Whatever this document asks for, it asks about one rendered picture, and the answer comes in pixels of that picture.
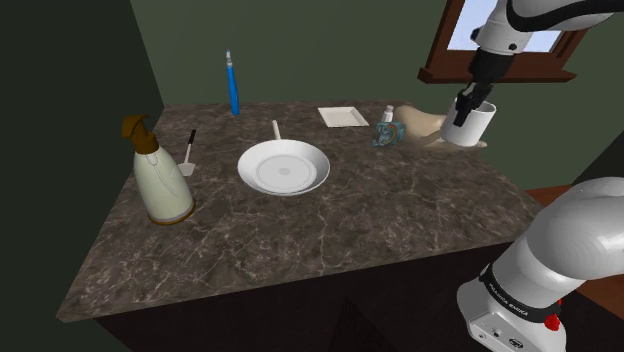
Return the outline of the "white cup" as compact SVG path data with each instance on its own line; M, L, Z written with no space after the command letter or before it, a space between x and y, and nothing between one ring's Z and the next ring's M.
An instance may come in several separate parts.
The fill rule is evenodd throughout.
M454 100L441 125L440 137L446 142L457 146L475 146L479 142L496 111L497 108L495 105L484 101L477 109L472 110L468 114L464 124L458 127L454 124L457 115L456 100Z

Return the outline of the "brown wooden framed window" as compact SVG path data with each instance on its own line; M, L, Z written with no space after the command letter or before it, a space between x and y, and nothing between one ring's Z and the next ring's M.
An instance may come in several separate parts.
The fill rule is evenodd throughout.
M468 66L475 50L448 48L466 0L447 0L426 64L418 79L426 84L468 83ZM524 52L515 57L498 83L564 83L576 77L564 66L581 43L587 29L562 32L548 52Z

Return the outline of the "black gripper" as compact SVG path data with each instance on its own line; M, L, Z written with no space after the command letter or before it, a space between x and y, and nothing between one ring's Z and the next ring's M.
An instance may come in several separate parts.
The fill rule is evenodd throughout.
M474 109L479 108L493 89L493 83L502 78L511 66L510 55L500 55L478 49L471 60L468 71L469 85L456 99L454 125L462 127Z

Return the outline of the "cream spray bottle brown nozzle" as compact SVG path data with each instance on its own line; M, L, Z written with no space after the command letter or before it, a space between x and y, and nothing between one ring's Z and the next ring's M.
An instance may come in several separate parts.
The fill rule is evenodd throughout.
M196 200L178 164L149 132L147 114L127 115L122 137L131 140L135 154L133 171L148 218L157 225L173 225L188 218Z

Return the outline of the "blue electric toothbrush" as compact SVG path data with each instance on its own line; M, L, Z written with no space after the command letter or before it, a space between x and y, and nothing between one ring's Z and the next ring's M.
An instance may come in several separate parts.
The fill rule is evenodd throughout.
M229 90L231 112L234 116L237 116L240 114L238 89L237 89L237 83L236 83L235 73L233 69L231 51L229 49L226 50L226 66L227 66L227 74L228 74L228 90Z

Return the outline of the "white frying pan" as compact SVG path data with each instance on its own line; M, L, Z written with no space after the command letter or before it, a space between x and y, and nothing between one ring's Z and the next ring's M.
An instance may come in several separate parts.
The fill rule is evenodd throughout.
M283 139L272 120L274 138L248 148L239 158L240 178L261 193L287 197L318 188L329 176L331 164L319 148Z

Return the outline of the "white square plate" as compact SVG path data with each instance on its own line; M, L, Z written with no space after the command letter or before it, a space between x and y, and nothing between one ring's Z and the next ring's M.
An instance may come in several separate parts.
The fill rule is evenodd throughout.
M327 127L361 127L369 123L355 107L319 107L318 112Z

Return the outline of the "beige rounded object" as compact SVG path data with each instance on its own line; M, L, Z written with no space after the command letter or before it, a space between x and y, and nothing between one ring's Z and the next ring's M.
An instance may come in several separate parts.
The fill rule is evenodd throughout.
M410 105L401 105L393 111L393 121L402 122L406 126L404 140L417 147L440 150L475 150L485 148L487 143L479 141L472 147L456 146L440 137L440 128L445 120L444 115L422 112Z

